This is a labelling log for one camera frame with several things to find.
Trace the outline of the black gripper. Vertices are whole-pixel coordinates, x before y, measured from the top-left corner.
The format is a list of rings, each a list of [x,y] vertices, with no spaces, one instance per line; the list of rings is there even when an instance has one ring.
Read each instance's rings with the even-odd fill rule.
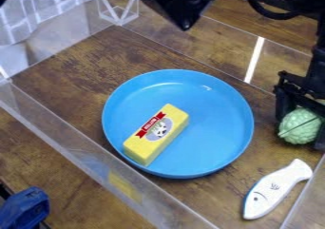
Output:
[[[279,82],[274,86],[275,119],[279,122],[298,105],[315,113],[320,120],[312,148],[325,151],[325,48],[312,49],[312,58],[304,77],[279,71]]]

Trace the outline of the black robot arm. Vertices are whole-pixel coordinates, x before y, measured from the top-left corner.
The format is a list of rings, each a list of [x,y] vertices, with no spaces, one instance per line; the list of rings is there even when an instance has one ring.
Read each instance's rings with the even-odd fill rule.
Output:
[[[187,30],[196,23],[200,14],[213,0],[140,0],[149,9]],[[300,105],[325,118],[325,107],[315,101],[325,100],[325,0],[246,0],[254,11],[274,20],[288,20],[299,15],[311,14],[316,19],[316,43],[304,76],[279,73],[274,86],[275,118]]]

